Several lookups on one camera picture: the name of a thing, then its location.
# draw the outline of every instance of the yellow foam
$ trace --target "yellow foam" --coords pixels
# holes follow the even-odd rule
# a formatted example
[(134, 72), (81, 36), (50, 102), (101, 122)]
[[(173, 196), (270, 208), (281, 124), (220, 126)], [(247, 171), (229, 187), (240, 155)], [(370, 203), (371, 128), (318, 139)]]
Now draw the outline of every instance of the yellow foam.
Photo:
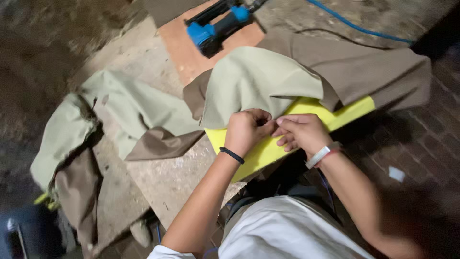
[[(369, 96), (347, 105), (336, 112), (328, 111), (319, 104), (318, 99), (300, 97), (292, 103), (284, 114), (315, 113), (323, 121), (329, 131), (334, 131), (373, 110), (375, 110), (374, 101)], [(219, 147), (224, 145), (227, 129), (205, 128), (205, 131), (213, 145), (214, 151), (216, 154), (219, 153)], [(242, 180), (255, 171), (285, 156), (287, 153), (284, 152), (284, 148), (276, 145), (276, 141), (278, 141), (279, 138), (280, 137), (267, 137), (259, 143), (246, 156), (245, 163), (240, 166), (232, 182)]]

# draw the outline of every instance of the finger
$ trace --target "finger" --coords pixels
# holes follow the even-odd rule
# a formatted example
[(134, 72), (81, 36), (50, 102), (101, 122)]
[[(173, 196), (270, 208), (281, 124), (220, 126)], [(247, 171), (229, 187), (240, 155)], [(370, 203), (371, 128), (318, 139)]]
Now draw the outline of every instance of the finger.
[(284, 136), (284, 137), (280, 138), (280, 139), (276, 142), (276, 144), (277, 144), (279, 147), (281, 147), (281, 146), (284, 146), (284, 144), (286, 144), (287, 142), (288, 142), (288, 140), (287, 140), (286, 136)]
[(275, 129), (276, 129), (276, 120), (270, 120), (267, 123), (265, 123), (263, 126), (260, 126), (257, 128), (257, 132), (261, 134), (262, 136), (267, 136), (272, 134)]
[(300, 124), (297, 122), (294, 122), (292, 120), (288, 119), (283, 119), (279, 122), (279, 119), (276, 120), (276, 123), (280, 126), (280, 128), (283, 128), (287, 131), (290, 131), (292, 133), (296, 133), (299, 130)]
[(277, 144), (278, 146), (281, 147), (282, 145), (284, 145), (284, 144), (286, 144), (286, 143), (289, 143), (289, 142), (293, 142), (294, 140), (295, 140), (294, 134), (288, 133), (288, 134), (284, 135), (283, 138), (281, 138), (280, 140), (278, 140), (278, 141), (276, 142), (276, 144)]
[(285, 147), (284, 147), (284, 151), (285, 152), (289, 152), (293, 149), (296, 149), (298, 146), (297, 146), (297, 142), (296, 141), (293, 141), (293, 142), (289, 142)]
[(271, 114), (269, 112), (267, 112), (267, 111), (262, 110), (262, 109), (247, 109), (247, 110), (244, 110), (244, 112), (251, 113), (252, 116), (254, 117), (255, 121), (258, 121), (258, 120), (269, 121), (269, 120), (271, 120)]
[(294, 122), (298, 123), (309, 123), (312, 122), (313, 120), (317, 119), (317, 115), (313, 113), (304, 113), (304, 114), (288, 114), (288, 115), (283, 115), (280, 116), (277, 119), (278, 125), (281, 124), (281, 121), (284, 119), (288, 119)]
[(278, 128), (275, 130), (275, 132), (273, 132), (273, 134), (271, 135), (272, 137), (278, 137), (278, 136), (281, 136), (281, 135), (286, 135), (287, 133), (289, 133), (289, 131), (283, 129), (283, 128)]

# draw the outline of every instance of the hand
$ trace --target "hand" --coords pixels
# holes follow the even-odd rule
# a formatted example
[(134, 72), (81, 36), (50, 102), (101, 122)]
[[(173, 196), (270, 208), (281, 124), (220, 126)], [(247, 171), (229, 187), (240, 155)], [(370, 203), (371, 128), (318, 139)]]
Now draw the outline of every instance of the hand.
[(307, 157), (311, 158), (333, 142), (316, 114), (285, 115), (279, 117), (276, 123), (279, 128), (272, 137), (284, 135), (276, 144), (280, 147), (286, 144), (286, 152), (300, 147), (305, 150)]
[(233, 113), (227, 126), (224, 147), (244, 158), (263, 138), (273, 133), (276, 121), (261, 109)]

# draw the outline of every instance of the white wristband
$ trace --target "white wristband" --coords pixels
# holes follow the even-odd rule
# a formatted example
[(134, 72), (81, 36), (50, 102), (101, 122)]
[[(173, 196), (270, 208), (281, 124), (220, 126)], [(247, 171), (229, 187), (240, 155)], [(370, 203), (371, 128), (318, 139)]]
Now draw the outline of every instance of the white wristband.
[(333, 142), (329, 146), (323, 147), (318, 153), (316, 153), (307, 163), (305, 163), (308, 169), (312, 169), (316, 164), (321, 161), (327, 154), (329, 154), (332, 150), (340, 149), (342, 144), (338, 141)]

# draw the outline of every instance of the light green fabric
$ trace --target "light green fabric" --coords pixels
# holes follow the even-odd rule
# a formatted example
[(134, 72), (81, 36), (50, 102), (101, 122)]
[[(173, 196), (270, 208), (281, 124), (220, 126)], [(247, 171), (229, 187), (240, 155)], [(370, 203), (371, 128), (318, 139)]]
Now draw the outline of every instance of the light green fabric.
[(104, 106), (120, 125), (114, 142), (121, 159), (153, 127), (161, 126), (176, 136), (202, 130), (183, 100), (119, 72), (99, 71), (81, 88), (84, 99), (73, 93), (67, 95), (46, 124), (40, 150), (30, 167), (33, 178), (43, 189), (47, 189), (58, 164), (95, 127), (94, 121), (84, 119), (85, 111), (90, 109), (88, 104), (95, 99), (108, 98)]
[(260, 108), (276, 118), (299, 96), (323, 98), (320, 77), (295, 60), (257, 47), (239, 47), (214, 67), (201, 125), (225, 128), (230, 116)]
[(48, 188), (59, 163), (92, 132), (93, 121), (85, 119), (87, 106), (78, 95), (68, 94), (48, 120), (40, 150), (30, 167), (32, 177), (42, 189)]
[(121, 73), (99, 71), (81, 88), (88, 103), (108, 96), (104, 106), (120, 125), (115, 144), (121, 159), (153, 127), (161, 126), (176, 136), (202, 130), (183, 100)]

